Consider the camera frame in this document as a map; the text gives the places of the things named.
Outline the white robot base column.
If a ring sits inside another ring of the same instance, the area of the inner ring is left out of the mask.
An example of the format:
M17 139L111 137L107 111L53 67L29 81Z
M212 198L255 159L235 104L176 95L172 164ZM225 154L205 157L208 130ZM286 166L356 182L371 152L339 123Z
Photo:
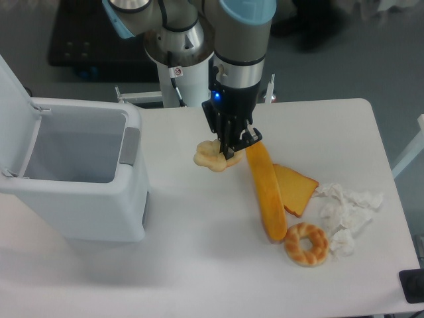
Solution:
M182 32L162 27L144 34L144 49L156 64L165 108L200 107L210 98L213 42L214 30L203 18Z

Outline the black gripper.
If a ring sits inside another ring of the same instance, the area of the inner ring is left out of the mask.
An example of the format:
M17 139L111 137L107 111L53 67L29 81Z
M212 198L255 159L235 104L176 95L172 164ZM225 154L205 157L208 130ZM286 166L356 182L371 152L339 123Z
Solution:
M211 66L211 97L202 103L202 107L212 133L221 142L220 152L229 160L237 152L262 140L262 134L252 126L259 85L231 87L219 81L218 76L219 68Z

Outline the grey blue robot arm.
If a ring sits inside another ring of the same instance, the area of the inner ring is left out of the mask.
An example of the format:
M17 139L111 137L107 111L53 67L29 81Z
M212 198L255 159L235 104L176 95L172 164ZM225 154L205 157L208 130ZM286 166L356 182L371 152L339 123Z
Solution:
M201 106L225 158L260 141L260 92L275 1L104 1L121 38L143 36L161 86L180 107Z

